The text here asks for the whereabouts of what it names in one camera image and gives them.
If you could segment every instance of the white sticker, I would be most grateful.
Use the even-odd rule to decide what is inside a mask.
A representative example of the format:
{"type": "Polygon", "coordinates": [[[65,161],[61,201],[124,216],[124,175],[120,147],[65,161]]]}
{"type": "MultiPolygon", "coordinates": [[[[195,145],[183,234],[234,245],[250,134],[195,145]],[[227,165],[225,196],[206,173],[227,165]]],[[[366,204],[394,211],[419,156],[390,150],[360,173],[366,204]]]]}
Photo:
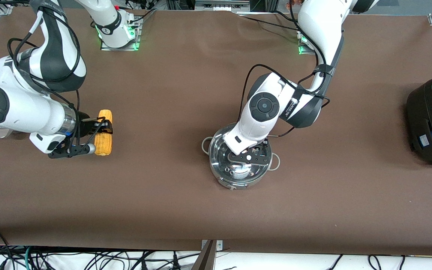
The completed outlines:
{"type": "Polygon", "coordinates": [[[423,147],[426,147],[429,145],[428,137],[425,135],[420,136],[420,143],[423,147]]]}

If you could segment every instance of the gray floor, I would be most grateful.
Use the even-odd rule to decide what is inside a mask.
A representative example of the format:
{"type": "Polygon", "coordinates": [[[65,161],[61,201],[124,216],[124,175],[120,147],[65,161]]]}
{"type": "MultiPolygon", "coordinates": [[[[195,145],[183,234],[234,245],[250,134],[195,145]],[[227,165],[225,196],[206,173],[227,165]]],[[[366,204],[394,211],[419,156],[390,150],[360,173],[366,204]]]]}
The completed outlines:
{"type": "MultiPolygon", "coordinates": [[[[81,7],[74,0],[62,0],[65,7],[81,7]]],[[[279,7],[283,7],[286,2],[281,0],[279,7]]],[[[384,15],[428,15],[432,12],[432,0],[379,0],[377,5],[370,9],[366,14],[384,15]]]]}

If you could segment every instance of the white wire handle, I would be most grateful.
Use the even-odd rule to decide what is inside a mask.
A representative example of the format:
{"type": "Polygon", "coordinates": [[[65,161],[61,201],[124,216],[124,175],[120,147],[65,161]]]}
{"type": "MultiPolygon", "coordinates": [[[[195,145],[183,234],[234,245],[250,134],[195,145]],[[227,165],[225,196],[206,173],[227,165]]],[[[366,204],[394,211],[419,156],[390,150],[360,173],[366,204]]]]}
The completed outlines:
{"type": "Polygon", "coordinates": [[[202,151],[203,151],[206,155],[208,155],[208,156],[209,156],[209,149],[208,149],[208,151],[204,150],[204,143],[205,143],[207,140],[212,140],[212,139],[213,139],[213,137],[206,137],[206,138],[204,138],[204,140],[202,140],[202,143],[201,143],[201,149],[202,149],[202,151]]]}
{"type": "Polygon", "coordinates": [[[273,156],[277,157],[277,166],[274,169],[268,169],[268,171],[276,171],[279,168],[279,166],[281,165],[281,159],[279,158],[279,156],[276,155],[276,154],[274,154],[274,153],[273,153],[273,156]]]}

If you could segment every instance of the brown tabletop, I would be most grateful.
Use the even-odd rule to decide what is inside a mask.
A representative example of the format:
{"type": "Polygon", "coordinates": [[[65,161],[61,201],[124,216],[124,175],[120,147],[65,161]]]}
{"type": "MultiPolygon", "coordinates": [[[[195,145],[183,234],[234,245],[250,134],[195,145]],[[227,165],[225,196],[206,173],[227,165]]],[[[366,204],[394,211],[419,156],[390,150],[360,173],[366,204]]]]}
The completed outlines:
{"type": "MultiPolygon", "coordinates": [[[[235,192],[217,183],[201,141],[237,119],[254,64],[293,81],[312,71],[294,31],[231,12],[158,11],[139,51],[108,52],[85,10],[66,11],[88,71],[81,111],[112,110],[113,152],[53,160],[27,136],[0,140],[10,244],[194,250],[223,239],[232,251],[432,254],[432,166],[410,151],[403,117],[409,92],[432,78],[426,17],[348,17],[331,104],[311,127],[270,140],[281,167],[235,192]]],[[[2,17],[0,57],[35,17],[26,7],[2,17]]],[[[41,44],[41,31],[30,41],[41,44]]]]}

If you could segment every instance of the teal cable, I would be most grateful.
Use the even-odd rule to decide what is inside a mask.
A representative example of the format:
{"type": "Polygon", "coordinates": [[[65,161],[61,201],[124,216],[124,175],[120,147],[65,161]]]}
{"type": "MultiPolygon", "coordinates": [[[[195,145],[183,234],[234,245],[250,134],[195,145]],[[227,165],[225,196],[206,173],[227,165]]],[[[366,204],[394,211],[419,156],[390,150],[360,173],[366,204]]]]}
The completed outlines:
{"type": "Polygon", "coordinates": [[[31,248],[30,246],[28,248],[26,248],[26,253],[24,253],[24,263],[26,265],[26,270],[29,270],[28,257],[29,257],[29,249],[30,248],[31,248]]]}

